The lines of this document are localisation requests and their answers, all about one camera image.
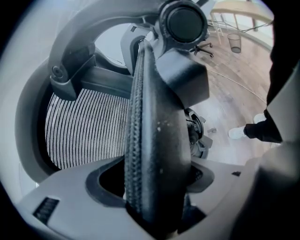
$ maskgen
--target shoe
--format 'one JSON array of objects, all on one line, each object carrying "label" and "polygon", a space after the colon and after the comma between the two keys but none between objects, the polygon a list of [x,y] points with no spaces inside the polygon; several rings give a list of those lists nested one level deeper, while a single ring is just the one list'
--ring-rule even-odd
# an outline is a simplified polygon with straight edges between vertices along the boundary
[{"label": "shoe", "polygon": [[256,124],[256,123],[259,123],[259,122],[262,122],[262,121],[265,121],[266,120],[266,117],[264,116],[263,113],[260,113],[260,114],[257,114],[255,115],[255,117],[253,118],[253,122]]},{"label": "shoe", "polygon": [[245,126],[242,126],[242,127],[236,127],[236,128],[230,129],[229,132],[228,132],[228,136],[229,136],[231,139],[240,139],[240,138],[242,138],[242,137],[247,137],[247,136],[244,134],[244,128],[245,128]]}]

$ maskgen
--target person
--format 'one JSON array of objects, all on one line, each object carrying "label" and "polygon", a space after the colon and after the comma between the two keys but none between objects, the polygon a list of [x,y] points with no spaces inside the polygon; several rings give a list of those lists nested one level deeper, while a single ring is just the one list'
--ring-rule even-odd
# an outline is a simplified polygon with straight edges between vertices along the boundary
[{"label": "person", "polygon": [[[270,69],[270,88],[267,95],[267,105],[269,105],[276,95],[280,92],[284,84],[289,79],[299,60],[300,46],[297,42],[292,42],[293,38],[288,38],[287,33],[293,32],[294,26],[287,24],[287,18],[283,14],[276,14],[276,10],[280,9],[284,12],[285,5],[278,8],[277,1],[264,0],[268,7],[274,13],[273,33],[274,46],[270,55],[272,67]],[[288,15],[297,16],[291,13],[292,9],[287,9]],[[254,117],[254,124],[246,124],[243,127],[236,127],[228,132],[228,136],[232,139],[241,139],[248,137],[250,139],[257,138],[263,142],[281,143],[282,138],[276,127],[275,122],[267,110],[263,114]]]}]

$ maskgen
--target wastebasket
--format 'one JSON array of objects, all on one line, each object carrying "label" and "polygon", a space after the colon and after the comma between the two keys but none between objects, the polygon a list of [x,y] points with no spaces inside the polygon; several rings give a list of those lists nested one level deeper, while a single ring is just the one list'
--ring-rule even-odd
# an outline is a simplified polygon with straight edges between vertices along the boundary
[{"label": "wastebasket", "polygon": [[234,53],[240,53],[242,51],[241,38],[238,34],[228,34],[227,35],[231,51]]}]

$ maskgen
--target black knob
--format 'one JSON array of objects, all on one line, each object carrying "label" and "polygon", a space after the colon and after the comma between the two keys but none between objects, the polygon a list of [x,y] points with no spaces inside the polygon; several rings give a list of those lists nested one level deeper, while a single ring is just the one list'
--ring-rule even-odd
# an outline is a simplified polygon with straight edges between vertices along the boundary
[{"label": "black knob", "polygon": [[193,42],[203,30],[203,20],[199,13],[189,7],[174,9],[167,18],[167,27],[179,42]]}]

